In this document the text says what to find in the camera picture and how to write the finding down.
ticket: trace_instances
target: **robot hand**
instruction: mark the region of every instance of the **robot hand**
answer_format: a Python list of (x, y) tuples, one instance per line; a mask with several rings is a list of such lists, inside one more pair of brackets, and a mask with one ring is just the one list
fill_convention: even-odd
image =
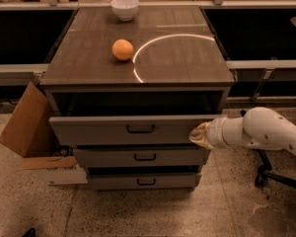
[(216, 118), (202, 123), (189, 140), (206, 148), (244, 146), (264, 150), (285, 149), (296, 155), (296, 125), (268, 108), (253, 108), (242, 118)]

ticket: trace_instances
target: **floor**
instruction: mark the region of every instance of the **floor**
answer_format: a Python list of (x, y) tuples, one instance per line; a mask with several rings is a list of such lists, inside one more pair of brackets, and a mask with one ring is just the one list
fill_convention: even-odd
[[(296, 122), (296, 110), (278, 110)], [(237, 117), (239, 110), (228, 110)], [(9, 120), (0, 112), (0, 134)], [(296, 158), (269, 152), (273, 171), (296, 179)], [(194, 191), (95, 192), (87, 185), (48, 186), (0, 144), (0, 237), (260, 236), (296, 237), (296, 190), (269, 181), (255, 187), (258, 154), (213, 150)]]

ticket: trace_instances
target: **gray drawer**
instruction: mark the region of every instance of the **gray drawer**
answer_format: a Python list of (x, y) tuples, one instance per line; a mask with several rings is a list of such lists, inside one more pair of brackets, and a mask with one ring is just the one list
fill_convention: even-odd
[(49, 122), (62, 145), (187, 144), (211, 116), (61, 117)]
[(194, 189), (199, 180), (200, 174), (195, 173), (87, 176), (88, 184), (94, 190)]
[(199, 147), (135, 147), (74, 149), (84, 168), (140, 166), (202, 166), (209, 150)]

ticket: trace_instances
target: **caster wheel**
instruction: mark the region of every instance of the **caster wheel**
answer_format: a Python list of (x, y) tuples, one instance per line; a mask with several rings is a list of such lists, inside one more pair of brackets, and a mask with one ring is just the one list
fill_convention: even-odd
[(266, 184), (267, 184), (267, 177), (261, 174), (257, 175), (255, 180), (256, 187), (264, 188)]

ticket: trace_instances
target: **open cardboard box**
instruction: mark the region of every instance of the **open cardboard box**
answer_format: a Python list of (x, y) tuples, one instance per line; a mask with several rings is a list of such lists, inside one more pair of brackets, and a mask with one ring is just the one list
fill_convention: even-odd
[(0, 143), (23, 157), (23, 170), (33, 170), (49, 185), (87, 183), (74, 156), (52, 156), (56, 136), (48, 123), (51, 116), (54, 112), (47, 97), (30, 82), (0, 135)]

